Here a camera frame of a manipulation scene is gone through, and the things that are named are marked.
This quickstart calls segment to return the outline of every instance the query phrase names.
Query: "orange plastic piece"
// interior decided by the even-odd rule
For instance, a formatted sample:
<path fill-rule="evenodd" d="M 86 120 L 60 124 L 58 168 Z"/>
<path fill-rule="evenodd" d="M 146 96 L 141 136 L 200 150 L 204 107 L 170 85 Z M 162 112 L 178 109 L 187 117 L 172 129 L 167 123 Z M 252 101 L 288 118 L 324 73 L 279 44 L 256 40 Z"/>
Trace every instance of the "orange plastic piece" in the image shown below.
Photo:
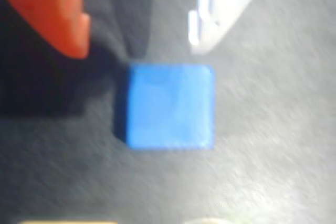
<path fill-rule="evenodd" d="M 47 42 L 64 55 L 82 59 L 89 50 L 90 16 L 83 0 L 8 0 Z"/>

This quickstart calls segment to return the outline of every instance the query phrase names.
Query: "blue cube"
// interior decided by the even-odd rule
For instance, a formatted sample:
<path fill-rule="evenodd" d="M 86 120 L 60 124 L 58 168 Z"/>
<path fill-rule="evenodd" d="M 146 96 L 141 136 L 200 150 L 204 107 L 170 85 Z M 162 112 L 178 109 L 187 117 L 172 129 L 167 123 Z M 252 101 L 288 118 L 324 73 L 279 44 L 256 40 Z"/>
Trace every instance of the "blue cube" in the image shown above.
<path fill-rule="evenodd" d="M 134 65 L 127 144 L 133 149 L 212 148 L 214 74 L 200 65 Z"/>

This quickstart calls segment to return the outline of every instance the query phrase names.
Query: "gray carpet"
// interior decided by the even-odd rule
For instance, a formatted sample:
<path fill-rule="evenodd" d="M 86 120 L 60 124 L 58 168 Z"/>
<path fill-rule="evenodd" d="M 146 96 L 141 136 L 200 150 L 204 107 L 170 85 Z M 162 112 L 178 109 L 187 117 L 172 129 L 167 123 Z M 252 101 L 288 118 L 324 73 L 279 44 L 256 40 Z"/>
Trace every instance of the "gray carpet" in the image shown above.
<path fill-rule="evenodd" d="M 204 57 L 188 52 L 187 11 L 196 0 L 114 1 L 129 51 L 137 58 L 146 54 L 138 61 L 214 67 L 215 148 L 129 150 L 113 136 L 116 85 L 108 56 L 102 56 L 108 53 L 93 48 L 85 63 L 55 56 L 46 64 L 51 70 L 44 70 L 58 74 L 54 86 L 59 78 L 74 80 L 65 88 L 71 98 L 57 99 L 78 99 L 82 108 L 77 114 L 2 119 L 6 220 L 335 223 L 336 0 L 253 0 Z M 43 59 L 31 58 L 25 63 L 32 68 Z M 55 66 L 62 66 L 61 74 Z M 44 99 L 64 94 L 57 88 L 47 93 Z M 20 94 L 22 104 L 35 105 Z"/>

